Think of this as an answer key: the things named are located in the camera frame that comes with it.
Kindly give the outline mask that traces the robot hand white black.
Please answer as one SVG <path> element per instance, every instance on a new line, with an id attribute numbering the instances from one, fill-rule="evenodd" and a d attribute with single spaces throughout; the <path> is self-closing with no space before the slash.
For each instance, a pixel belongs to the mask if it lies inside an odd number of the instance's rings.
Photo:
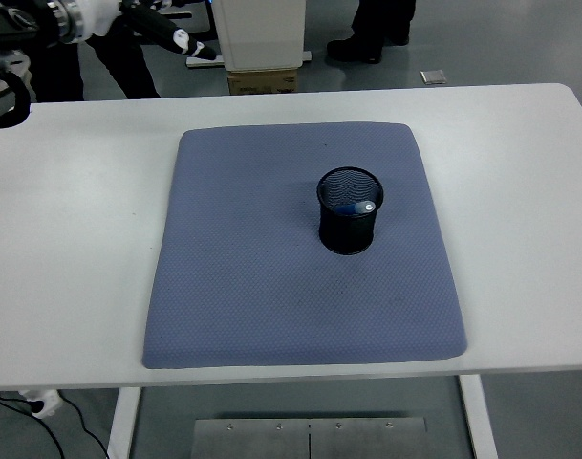
<path id="1" fill-rule="evenodd" d="M 160 47 L 179 55 L 214 61 L 217 53 L 190 36 L 172 20 L 161 14 L 171 7 L 183 7 L 187 1 L 79 1 L 86 33 L 104 36 L 120 19 L 130 29 L 145 36 Z"/>

